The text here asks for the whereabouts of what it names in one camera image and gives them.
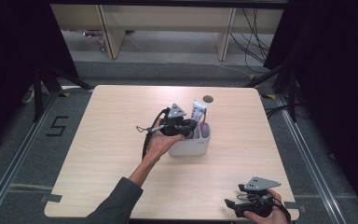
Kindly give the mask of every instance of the person's right hand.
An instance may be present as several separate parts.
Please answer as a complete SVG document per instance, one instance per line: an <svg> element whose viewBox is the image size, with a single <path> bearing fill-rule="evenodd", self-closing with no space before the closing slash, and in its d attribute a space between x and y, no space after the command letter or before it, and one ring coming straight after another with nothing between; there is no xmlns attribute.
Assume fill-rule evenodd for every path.
<svg viewBox="0 0 358 224"><path fill-rule="evenodd" d="M281 204L282 197L279 193L275 192L273 189L268 189L268 192L274 198L274 203ZM272 207L272 212L268 217L260 217L256 213L249 212L249 211L245 211L243 214L257 224L288 224L286 216L276 206Z"/></svg>

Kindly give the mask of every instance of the table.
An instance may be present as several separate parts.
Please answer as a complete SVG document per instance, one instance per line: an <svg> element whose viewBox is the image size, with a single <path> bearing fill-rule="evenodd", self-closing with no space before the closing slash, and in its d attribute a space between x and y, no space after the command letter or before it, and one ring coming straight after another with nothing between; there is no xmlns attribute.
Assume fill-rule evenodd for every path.
<svg viewBox="0 0 358 224"><path fill-rule="evenodd" d="M164 155L146 179L131 218L237 220L225 199L254 175L279 181L294 202L281 157L255 89L178 86L98 86L80 122L52 195L48 217L85 217L141 161L145 134L161 109L177 103L191 115L193 100L213 97L206 121L212 138L203 156ZM289 209L292 219L298 210Z"/></svg>

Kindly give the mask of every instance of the floor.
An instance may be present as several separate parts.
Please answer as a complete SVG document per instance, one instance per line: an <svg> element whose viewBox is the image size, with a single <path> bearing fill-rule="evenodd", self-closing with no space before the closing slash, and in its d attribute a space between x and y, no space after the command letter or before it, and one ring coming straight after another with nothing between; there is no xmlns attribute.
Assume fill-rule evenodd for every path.
<svg viewBox="0 0 358 224"><path fill-rule="evenodd" d="M129 32L118 57L113 61L101 50L101 38L87 38L82 34L83 31L62 31L76 62L76 68L81 70L80 77L91 82L130 82L120 76L118 77L124 81L111 80L116 76L109 73L111 69L121 69L119 71L125 71L129 76L133 76L133 80L138 78L137 73L146 70L158 71L158 75L154 78L159 79L164 79L164 69L170 68L190 74L189 69L200 69L200 73L205 73L205 77L208 73L214 76L218 70L224 71L225 75L230 74L233 79L240 76L244 82L250 81L252 75L259 77L268 71L262 67L260 61L245 55L232 38L228 45L226 60L219 62L213 34ZM234 34L234 37L247 46L240 34ZM270 45L272 38L273 35L260 36L267 46ZM249 45L249 49L258 57L263 57L259 47ZM162 84L182 84L170 79L151 80L149 83L158 81ZM186 85L191 83L191 80L183 83ZM270 90L272 83L273 78L260 84L259 92L263 95L272 93ZM238 85L234 81L228 84L222 84L222 81L202 82L203 84ZM20 108L18 114L8 124L6 131L2 133L5 141L0 145L0 181L6 176L7 167L10 166L13 158L18 156L16 153L23 147L24 139L32 139L32 136L27 135L28 131L36 129L37 133L31 140L31 149L23 155L24 160L15 167L18 172L11 177L12 181L9 182L6 196L0 201L0 223L81 223L81 218L45 217L43 196L48 195L52 190L60 171L60 164L63 163L67 153L67 150L60 150L60 148L70 146L71 136L76 133L82 111L86 108L90 96L91 93L86 91L72 92L69 97L70 102L68 102L69 98L57 97L51 103L46 121L40 129L34 127L32 123L34 113L32 104L25 104ZM263 97L262 103L266 111L286 104L284 94L273 95L273 97L275 98ZM42 138L46 138L51 132L50 124L62 114L69 115L67 122L70 125L65 129L68 137L57 142L50 139L43 140ZM356 194L337 164L327 157L328 146L319 135L307 109L303 106L297 107L296 117L297 123L293 123L285 110L279 110L268 120L300 210L300 219L296 223L358 223Z"/></svg>

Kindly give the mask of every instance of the toothpaste tube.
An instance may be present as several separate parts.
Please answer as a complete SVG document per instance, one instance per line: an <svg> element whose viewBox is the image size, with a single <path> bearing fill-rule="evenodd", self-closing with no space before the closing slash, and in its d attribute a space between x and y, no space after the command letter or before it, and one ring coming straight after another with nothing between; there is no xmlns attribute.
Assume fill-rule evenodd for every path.
<svg viewBox="0 0 358 224"><path fill-rule="evenodd" d="M191 118L194 119L197 123L200 123L200 120L203 116L203 121L200 123L200 130L202 131L203 124L205 122L206 117L206 105L201 103L200 101L194 100L193 102L193 112L191 113ZM192 132L187 139L191 139L194 137L194 132Z"/></svg>

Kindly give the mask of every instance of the background table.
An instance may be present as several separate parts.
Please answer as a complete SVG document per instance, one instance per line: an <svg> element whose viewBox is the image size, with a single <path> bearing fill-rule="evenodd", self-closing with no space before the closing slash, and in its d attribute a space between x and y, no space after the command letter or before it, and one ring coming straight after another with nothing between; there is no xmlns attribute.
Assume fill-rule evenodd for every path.
<svg viewBox="0 0 358 224"><path fill-rule="evenodd" d="M78 127L53 195L48 217L85 217L130 176L141 161L144 133L161 109L177 103L191 115L193 100L213 97L206 121L212 138L203 156L164 155L146 179L132 218L235 220L225 198L252 176L279 181L275 190L294 202L258 93L254 89L166 86L98 86ZM289 210L292 219L298 210Z"/></svg>

